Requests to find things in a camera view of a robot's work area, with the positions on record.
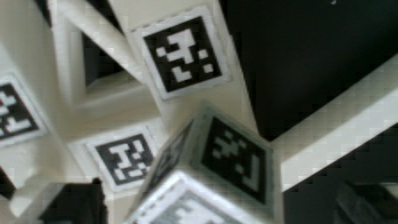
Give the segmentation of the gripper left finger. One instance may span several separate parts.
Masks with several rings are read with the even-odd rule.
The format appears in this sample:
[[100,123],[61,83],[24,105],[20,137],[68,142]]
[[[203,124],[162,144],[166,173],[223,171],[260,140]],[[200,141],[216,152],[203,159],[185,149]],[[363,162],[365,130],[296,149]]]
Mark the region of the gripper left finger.
[[40,216],[45,224],[109,224],[102,180],[72,183],[63,187]]

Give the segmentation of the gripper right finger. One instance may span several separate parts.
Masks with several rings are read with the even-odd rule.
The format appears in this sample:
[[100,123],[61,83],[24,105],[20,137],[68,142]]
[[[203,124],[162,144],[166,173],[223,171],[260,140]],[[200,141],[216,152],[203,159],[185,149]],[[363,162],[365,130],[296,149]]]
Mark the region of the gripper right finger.
[[398,183],[342,184],[335,224],[398,224]]

